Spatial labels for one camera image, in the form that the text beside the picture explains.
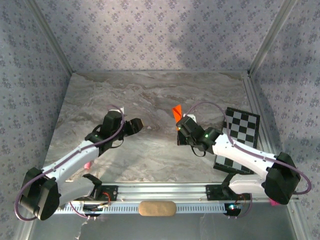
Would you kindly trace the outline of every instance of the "black and white checkerboard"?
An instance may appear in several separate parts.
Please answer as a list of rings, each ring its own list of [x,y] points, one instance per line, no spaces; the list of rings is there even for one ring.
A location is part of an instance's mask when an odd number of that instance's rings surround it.
[[[228,107],[225,113],[229,121],[229,131],[232,139],[256,149],[260,116],[231,107]],[[227,134],[226,120],[223,122],[222,132]],[[213,168],[226,173],[254,174],[249,168],[222,156],[216,157]]]

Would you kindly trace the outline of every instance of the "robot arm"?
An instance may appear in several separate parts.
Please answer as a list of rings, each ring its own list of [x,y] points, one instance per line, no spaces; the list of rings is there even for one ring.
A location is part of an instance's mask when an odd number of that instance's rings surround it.
[[[204,130],[189,116],[183,117],[176,126],[191,147],[232,159],[256,173],[254,175],[230,173],[223,182],[225,195],[264,192],[272,200],[288,204],[301,177],[295,171],[268,160],[277,160],[295,168],[288,154],[281,152],[275,156],[235,140],[232,144],[228,136],[220,130],[212,127]]]
[[[38,219],[46,220],[59,206],[69,201],[87,196],[97,198],[101,194],[102,182],[91,174],[85,174],[68,184],[65,181],[84,164],[113,148],[114,141],[123,141],[124,137],[136,134],[143,128],[141,119],[134,118],[125,121],[122,129],[119,130],[122,120],[122,114],[119,111],[109,111],[103,123],[95,127],[84,141],[66,156],[41,170],[35,167],[30,169],[23,180],[24,190],[19,203]],[[36,177],[39,179],[28,185]]]

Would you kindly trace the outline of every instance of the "marble surface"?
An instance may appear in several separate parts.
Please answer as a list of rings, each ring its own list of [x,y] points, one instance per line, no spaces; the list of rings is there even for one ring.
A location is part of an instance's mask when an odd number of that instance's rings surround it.
[[[177,146],[172,108],[186,112],[194,103],[213,101],[223,109],[250,107],[239,75],[181,72],[109,72],[73,74],[44,165],[78,146],[102,123],[107,105],[125,107],[126,120],[141,118],[144,128],[121,147],[97,158],[90,170],[103,182],[217,182],[227,175],[213,169],[215,156],[195,156],[189,146]],[[203,128],[221,128],[223,115],[209,104],[193,114]]]

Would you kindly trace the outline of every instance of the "patterned wallpaper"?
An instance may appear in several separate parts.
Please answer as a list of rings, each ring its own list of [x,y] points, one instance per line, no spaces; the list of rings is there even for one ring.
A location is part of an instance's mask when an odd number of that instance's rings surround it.
[[[320,2],[293,8],[254,76],[273,138],[311,178],[300,197],[314,239],[320,240]]]
[[[42,167],[69,77],[23,1],[0,1],[0,239],[26,171]]]
[[[248,69],[283,0],[37,0],[76,72]]]

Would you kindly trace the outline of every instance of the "orange object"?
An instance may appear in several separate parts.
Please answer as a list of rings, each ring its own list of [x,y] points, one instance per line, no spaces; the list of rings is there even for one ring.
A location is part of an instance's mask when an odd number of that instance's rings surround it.
[[[173,112],[173,116],[175,119],[175,123],[179,122],[182,119],[182,109],[181,109],[181,105],[177,105],[174,108],[172,108],[172,112]]]

